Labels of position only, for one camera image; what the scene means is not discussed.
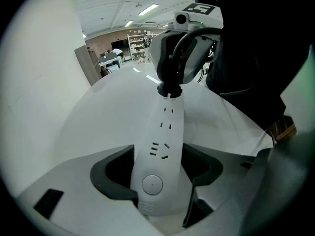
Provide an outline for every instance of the white wall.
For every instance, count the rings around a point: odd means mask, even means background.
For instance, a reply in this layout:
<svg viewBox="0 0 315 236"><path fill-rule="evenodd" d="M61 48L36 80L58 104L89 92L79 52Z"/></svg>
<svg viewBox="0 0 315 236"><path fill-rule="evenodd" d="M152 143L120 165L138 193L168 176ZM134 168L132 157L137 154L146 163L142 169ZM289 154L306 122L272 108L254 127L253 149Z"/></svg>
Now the white wall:
<svg viewBox="0 0 315 236"><path fill-rule="evenodd" d="M55 140L90 87L74 0L27 0L0 48L0 170L17 196L53 165Z"/></svg>

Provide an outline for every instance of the round button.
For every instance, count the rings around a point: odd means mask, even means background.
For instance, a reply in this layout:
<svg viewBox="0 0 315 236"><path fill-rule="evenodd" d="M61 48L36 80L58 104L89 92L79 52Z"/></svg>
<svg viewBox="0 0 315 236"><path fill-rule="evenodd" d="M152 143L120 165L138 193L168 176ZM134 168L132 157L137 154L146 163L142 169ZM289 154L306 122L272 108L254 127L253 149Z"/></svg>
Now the round button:
<svg viewBox="0 0 315 236"><path fill-rule="evenodd" d="M156 195L162 190L163 182L156 175L148 175L142 181L142 188L146 193Z"/></svg>

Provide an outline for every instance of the brick wall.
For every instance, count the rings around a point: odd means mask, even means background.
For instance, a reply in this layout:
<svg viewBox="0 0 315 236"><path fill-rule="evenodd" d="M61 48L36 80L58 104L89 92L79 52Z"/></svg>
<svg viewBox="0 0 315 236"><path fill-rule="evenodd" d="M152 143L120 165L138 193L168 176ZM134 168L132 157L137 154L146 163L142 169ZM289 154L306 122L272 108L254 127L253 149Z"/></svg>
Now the brick wall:
<svg viewBox="0 0 315 236"><path fill-rule="evenodd" d="M85 41L86 45L91 47L97 55L97 57L100 56L101 53L106 53L107 50L112 50L112 42L118 41L118 40L123 40L127 39L127 34L129 35L140 35L143 34L143 29L141 29L141 33L138 33L139 28L137 29L132 29L130 32L130 29L126 30L121 30L121 31L116 31L113 33L105 34L102 36L98 36L95 38L91 38L87 41ZM146 29L147 31L151 31L153 34L159 34L161 33L162 29ZM123 50L124 55L128 56L128 50Z"/></svg>

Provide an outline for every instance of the power strip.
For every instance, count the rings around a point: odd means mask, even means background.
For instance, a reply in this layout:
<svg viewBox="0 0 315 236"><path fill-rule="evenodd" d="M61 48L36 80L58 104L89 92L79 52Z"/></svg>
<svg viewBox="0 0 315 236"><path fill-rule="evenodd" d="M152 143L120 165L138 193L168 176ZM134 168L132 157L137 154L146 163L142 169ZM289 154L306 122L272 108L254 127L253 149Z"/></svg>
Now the power strip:
<svg viewBox="0 0 315 236"><path fill-rule="evenodd" d="M177 191L184 135L184 100L158 96L132 174L138 209L161 216L172 209Z"/></svg>

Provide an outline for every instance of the person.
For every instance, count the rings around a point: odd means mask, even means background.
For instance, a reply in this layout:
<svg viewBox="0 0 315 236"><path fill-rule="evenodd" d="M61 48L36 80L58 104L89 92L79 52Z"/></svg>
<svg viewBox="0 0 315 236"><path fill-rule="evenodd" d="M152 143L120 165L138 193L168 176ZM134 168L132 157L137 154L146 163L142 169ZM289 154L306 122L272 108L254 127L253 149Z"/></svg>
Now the person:
<svg viewBox="0 0 315 236"><path fill-rule="evenodd" d="M122 57L122 63L124 63L124 53L122 52L122 50L113 48L112 52L116 53L117 56Z"/></svg>
<svg viewBox="0 0 315 236"><path fill-rule="evenodd" d="M143 39L142 39L142 46L144 48L144 56L145 56L145 59L144 59L144 62L146 62L146 60L148 62L150 62L150 59L149 59L149 47L150 47L150 43L151 43L151 40L150 38L147 36L146 33L143 34Z"/></svg>
<svg viewBox="0 0 315 236"><path fill-rule="evenodd" d="M283 116L280 94L308 56L315 29L310 1L196 0L220 7L223 17L207 87L262 129Z"/></svg>

